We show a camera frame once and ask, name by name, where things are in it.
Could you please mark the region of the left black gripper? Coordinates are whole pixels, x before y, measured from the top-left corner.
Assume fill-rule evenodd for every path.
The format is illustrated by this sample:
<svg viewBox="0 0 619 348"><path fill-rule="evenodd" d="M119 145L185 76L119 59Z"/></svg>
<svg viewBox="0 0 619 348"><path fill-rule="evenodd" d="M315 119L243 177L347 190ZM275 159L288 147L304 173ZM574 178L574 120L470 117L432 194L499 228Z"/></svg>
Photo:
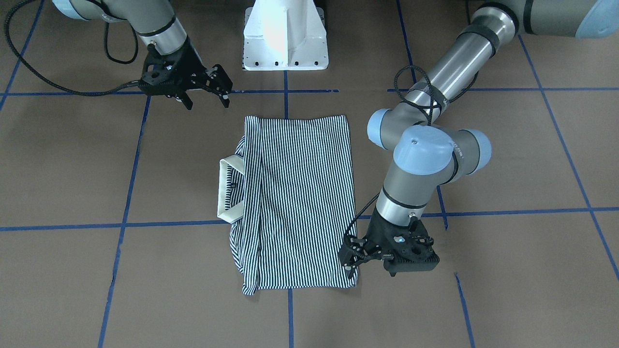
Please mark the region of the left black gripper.
<svg viewBox="0 0 619 348"><path fill-rule="evenodd" d="M339 262L347 279L352 279L358 267L371 260L383 260L384 269L392 277L403 272L431 271L440 262L434 242L420 219L412 217L407 225L399 226L374 212L364 238L344 234Z"/></svg>

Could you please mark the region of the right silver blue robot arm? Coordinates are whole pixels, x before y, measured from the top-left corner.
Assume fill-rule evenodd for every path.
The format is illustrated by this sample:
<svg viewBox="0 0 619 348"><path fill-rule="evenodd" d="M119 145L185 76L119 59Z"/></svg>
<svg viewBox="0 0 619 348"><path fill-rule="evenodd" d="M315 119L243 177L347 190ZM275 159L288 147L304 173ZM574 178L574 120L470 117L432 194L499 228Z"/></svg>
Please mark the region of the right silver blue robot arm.
<svg viewBox="0 0 619 348"><path fill-rule="evenodd" d="M136 81L146 95L175 98L190 110L193 103L187 92L203 89L229 106L230 77L219 64L203 65L167 0L56 0L54 5L70 18L128 22L148 50L141 79Z"/></svg>

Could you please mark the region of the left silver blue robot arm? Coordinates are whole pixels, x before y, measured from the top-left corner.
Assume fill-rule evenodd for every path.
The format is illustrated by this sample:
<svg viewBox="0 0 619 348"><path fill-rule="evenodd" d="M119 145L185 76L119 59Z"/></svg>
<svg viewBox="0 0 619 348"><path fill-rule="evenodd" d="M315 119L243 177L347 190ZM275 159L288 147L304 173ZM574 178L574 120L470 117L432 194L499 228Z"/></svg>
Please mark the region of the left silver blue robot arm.
<svg viewBox="0 0 619 348"><path fill-rule="evenodd" d="M431 68L466 24L462 0L335 0L329 35L352 92L347 113L365 123L391 107L396 70ZM425 213L440 264L390 277L362 266L360 284L416 284L451 269L505 280L617 284L618 34L583 39L514 38L482 68L473 90L439 124L491 140L489 165L441 187Z"/></svg>

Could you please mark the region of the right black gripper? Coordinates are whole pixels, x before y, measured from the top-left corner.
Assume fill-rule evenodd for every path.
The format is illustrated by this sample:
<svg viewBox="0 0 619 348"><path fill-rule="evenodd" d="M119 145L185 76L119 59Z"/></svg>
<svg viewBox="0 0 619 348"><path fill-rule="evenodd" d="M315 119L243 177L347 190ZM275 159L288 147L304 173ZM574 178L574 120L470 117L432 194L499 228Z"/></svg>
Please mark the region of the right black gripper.
<svg viewBox="0 0 619 348"><path fill-rule="evenodd" d="M207 69L189 38L171 54L162 55L156 48L153 43L147 46L148 54L138 82L142 92L150 96L175 97L190 111L194 103L186 91L203 87L217 95L224 108L229 107L232 80L220 64Z"/></svg>

